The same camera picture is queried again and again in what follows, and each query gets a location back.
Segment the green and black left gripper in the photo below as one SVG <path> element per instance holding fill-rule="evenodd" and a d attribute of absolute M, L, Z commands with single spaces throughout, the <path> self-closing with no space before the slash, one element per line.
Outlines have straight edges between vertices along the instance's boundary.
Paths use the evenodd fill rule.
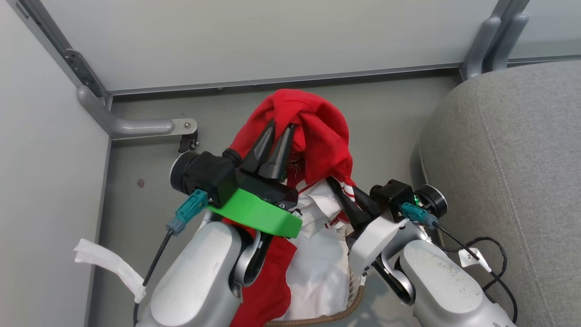
<path fill-rule="evenodd" d="M 236 173 L 239 188 L 222 207 L 207 208 L 222 217 L 274 236 L 297 238 L 302 219 L 292 213 L 298 191 L 280 182 L 287 177 L 295 125 L 289 124 L 272 151 L 276 123 L 272 119 L 255 141 Z"/>

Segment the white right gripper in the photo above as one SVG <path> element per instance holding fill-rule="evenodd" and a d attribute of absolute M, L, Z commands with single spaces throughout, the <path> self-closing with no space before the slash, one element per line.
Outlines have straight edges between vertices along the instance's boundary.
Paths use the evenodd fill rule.
<path fill-rule="evenodd" d="M 409 219 L 392 222 L 385 217 L 379 217 L 382 214 L 379 204 L 360 188 L 353 187 L 354 201 L 343 191 L 338 180 L 328 177 L 326 182 L 336 195 L 351 227 L 354 230 L 363 230 L 351 245 L 348 255 L 349 267 L 355 277 L 361 277 L 365 269 L 371 266 L 377 257 L 381 257 L 384 249 L 388 251 L 387 259 L 403 250 L 407 241 L 404 239 L 402 228 L 409 224 Z M 369 216 L 379 218 L 367 225 Z"/>

